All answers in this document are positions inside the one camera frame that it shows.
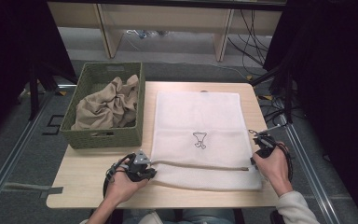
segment green plastic basket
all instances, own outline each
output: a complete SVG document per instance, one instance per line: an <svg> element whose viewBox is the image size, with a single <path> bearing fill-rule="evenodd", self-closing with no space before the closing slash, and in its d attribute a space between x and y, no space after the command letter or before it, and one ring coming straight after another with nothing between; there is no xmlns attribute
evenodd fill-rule
<svg viewBox="0 0 358 224"><path fill-rule="evenodd" d="M101 91L115 77L125 82L132 75L139 78L136 119L123 128L72 131L76 106L86 96ZM85 63L74 96L63 118L60 131L72 148L139 147L142 144L145 105L145 76L141 63Z"/></svg>

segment gray sleeve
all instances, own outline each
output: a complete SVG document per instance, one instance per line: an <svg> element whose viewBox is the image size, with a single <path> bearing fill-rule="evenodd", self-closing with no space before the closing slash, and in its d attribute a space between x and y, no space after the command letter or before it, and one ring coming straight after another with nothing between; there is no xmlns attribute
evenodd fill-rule
<svg viewBox="0 0 358 224"><path fill-rule="evenodd" d="M308 208L302 194L291 191L283 194L278 201L277 210L283 216L285 224L319 223L316 216Z"/></svg>

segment person's left hand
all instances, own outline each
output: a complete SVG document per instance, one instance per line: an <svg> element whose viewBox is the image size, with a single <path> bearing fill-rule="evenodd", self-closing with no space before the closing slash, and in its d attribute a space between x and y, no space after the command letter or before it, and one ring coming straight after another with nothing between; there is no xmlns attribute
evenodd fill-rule
<svg viewBox="0 0 358 224"><path fill-rule="evenodd" d="M123 168L118 167L117 172L113 175L112 178L115 181L110 182L106 189L105 199L115 200L119 203L126 202L132 195L138 190L146 186L148 180L143 179L140 182L132 182L126 175Z"/></svg>

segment hand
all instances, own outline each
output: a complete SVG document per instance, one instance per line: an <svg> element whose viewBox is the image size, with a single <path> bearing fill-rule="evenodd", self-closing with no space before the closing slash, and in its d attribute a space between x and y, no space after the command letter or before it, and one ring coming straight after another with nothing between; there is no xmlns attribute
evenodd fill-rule
<svg viewBox="0 0 358 224"><path fill-rule="evenodd" d="M124 171L123 168L119 167L117 170L118 172L112 177L115 181L108 184L105 197L100 206L98 206L89 218L88 224L105 223L113 210L115 210L120 203L126 202L138 189L143 188L148 182L147 179L140 182L132 182L126 173L120 172Z"/></svg>
<svg viewBox="0 0 358 224"><path fill-rule="evenodd" d="M118 203L126 202L138 190L146 186L148 180L143 179L140 182L132 182L124 172L123 168L118 167L117 172L112 177L113 183L109 183L106 189L105 199L114 200Z"/></svg>
<svg viewBox="0 0 358 224"><path fill-rule="evenodd" d="M253 159L257 164L258 170L269 180L279 197L293 190L288 177L286 158L278 147L265 159L259 157L257 153L254 153Z"/></svg>

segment aluminum rail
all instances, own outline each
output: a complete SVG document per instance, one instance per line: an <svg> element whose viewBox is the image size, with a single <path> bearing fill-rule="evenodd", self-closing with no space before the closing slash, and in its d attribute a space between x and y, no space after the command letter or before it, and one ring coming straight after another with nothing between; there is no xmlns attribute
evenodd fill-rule
<svg viewBox="0 0 358 224"><path fill-rule="evenodd" d="M277 102L279 107L283 107L282 101ZM281 120L283 123L286 123L286 118L284 115L281 115ZM293 145L293 150L296 153L301 167L303 168L304 174L310 183L310 188L315 196L316 201L321 207L324 219L328 224L339 224L341 221L334 209L333 204L331 203L324 186L319 179L319 176L316 174L315 169L313 169L310 158L307 155L307 151L304 146L301 144L301 141L298 137L296 129L293 124L288 124L285 129L289 139Z"/></svg>
<svg viewBox="0 0 358 224"><path fill-rule="evenodd" d="M41 115L43 114L48 102L53 97L54 92L47 91L44 95L44 98L41 102L41 107L39 112L35 115L33 120L29 120L24 131L22 132L19 140L17 141L16 145L11 150L10 154L8 155L4 165L0 170L0 193L2 188L4 187L5 183L7 182L10 174L14 170L17 162L19 161L23 150L26 148L31 136L34 132L34 128L39 122Z"/></svg>

